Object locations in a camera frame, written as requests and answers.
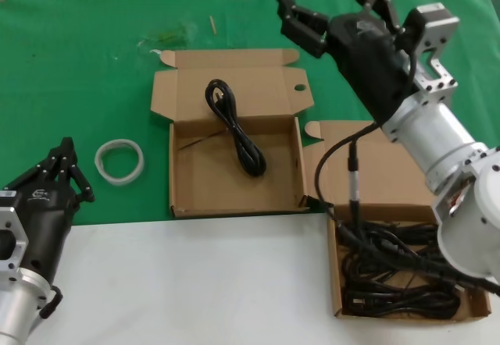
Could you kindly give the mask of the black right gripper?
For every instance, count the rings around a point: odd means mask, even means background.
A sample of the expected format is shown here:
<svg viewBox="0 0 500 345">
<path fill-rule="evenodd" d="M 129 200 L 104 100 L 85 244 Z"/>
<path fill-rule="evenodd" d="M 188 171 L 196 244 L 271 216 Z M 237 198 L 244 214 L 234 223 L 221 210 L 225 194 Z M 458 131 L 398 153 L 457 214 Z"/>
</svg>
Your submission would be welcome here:
<svg viewBox="0 0 500 345">
<path fill-rule="evenodd" d="M 356 1 L 381 20 L 358 12 L 329 22 L 324 14 L 301 7 L 295 0 L 277 0 L 280 32 L 315 58 L 327 50 L 373 120 L 386 122 L 413 88 L 414 74 L 406 69 L 408 59 L 396 48 L 393 37 L 402 25 L 392 0 Z"/>
</svg>

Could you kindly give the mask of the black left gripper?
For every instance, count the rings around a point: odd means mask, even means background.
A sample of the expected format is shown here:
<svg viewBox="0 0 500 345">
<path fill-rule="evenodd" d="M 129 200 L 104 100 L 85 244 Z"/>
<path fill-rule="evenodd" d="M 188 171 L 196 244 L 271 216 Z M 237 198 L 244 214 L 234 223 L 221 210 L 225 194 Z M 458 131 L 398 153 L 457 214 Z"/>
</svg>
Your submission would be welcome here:
<svg viewBox="0 0 500 345">
<path fill-rule="evenodd" d="M 71 180 L 79 193 L 71 188 Z M 95 201 L 91 185 L 77 165 L 73 139 L 64 137 L 46 158 L 3 190 L 17 190 L 14 207 L 28 238 L 21 267 L 53 282 L 73 223 L 75 203 Z"/>
</svg>

